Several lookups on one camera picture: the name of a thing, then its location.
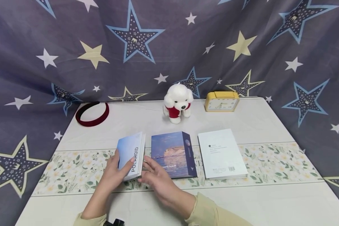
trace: sleeve cuff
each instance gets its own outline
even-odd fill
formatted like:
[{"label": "sleeve cuff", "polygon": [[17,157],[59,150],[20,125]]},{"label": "sleeve cuff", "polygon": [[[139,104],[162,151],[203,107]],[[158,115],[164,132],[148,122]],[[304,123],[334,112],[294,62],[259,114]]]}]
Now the sleeve cuff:
[{"label": "sleeve cuff", "polygon": [[103,215],[101,217],[93,218],[93,219],[82,219],[82,213],[77,215],[77,218],[74,221],[73,226],[103,226],[105,221],[107,220],[107,215]]},{"label": "sleeve cuff", "polygon": [[216,225],[216,210],[217,205],[211,199],[205,197],[203,194],[198,193],[193,211],[186,223],[189,226],[195,225]]}]

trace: dark red headband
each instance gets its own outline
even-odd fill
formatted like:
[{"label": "dark red headband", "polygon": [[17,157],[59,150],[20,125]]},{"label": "dark red headband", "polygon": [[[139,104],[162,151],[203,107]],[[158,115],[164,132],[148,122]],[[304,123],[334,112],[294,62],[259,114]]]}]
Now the dark red headband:
[{"label": "dark red headband", "polygon": [[86,127],[91,127],[91,126],[96,126],[101,124],[109,115],[109,106],[108,103],[105,103],[105,111],[104,113],[98,118],[98,119],[94,119],[93,121],[82,121],[80,118],[82,116],[82,114],[88,110],[89,108],[99,104],[99,101],[93,102],[93,103],[89,103],[87,105],[84,105],[83,107],[81,107],[77,113],[75,114],[75,119],[77,120],[77,122],[79,124],[81,124],[82,126],[86,126]]}]

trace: clock face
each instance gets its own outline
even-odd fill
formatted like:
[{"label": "clock face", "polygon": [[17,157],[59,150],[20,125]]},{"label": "clock face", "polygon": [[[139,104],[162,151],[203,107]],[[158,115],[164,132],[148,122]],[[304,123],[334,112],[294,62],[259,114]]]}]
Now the clock face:
[{"label": "clock face", "polygon": [[238,99],[211,99],[207,111],[232,111]]}]

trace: black object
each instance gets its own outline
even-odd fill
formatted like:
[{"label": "black object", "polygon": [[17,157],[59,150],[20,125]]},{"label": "black object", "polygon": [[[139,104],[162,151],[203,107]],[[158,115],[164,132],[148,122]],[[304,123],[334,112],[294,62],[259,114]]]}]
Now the black object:
[{"label": "black object", "polygon": [[121,221],[120,219],[116,219],[114,223],[106,221],[103,226],[124,226],[124,221]]},{"label": "black object", "polygon": [[77,120],[77,122],[79,124],[81,124],[82,126],[86,126],[86,127],[91,127],[91,126],[96,126],[101,124],[109,115],[109,106],[108,103],[105,103],[105,111],[104,113],[98,118],[98,119],[94,119],[93,121],[82,121],[80,118],[82,116],[82,114],[88,110],[89,108],[98,105],[100,102],[96,101],[93,103],[89,103],[87,105],[84,105],[83,107],[81,107],[77,113],[75,114],[75,119]]}]

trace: white book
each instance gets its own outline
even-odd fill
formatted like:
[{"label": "white book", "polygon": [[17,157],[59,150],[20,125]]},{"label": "white book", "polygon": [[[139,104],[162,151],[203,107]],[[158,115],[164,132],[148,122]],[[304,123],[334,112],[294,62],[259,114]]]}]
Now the white book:
[{"label": "white book", "polygon": [[198,134],[207,179],[234,179],[247,177],[242,159],[231,129]]},{"label": "white book", "polygon": [[124,165],[134,157],[132,169],[128,172],[124,181],[139,177],[142,173],[143,157],[145,154],[146,135],[142,132],[132,136],[121,138],[118,141],[117,149],[119,152],[118,169],[122,169]]}]

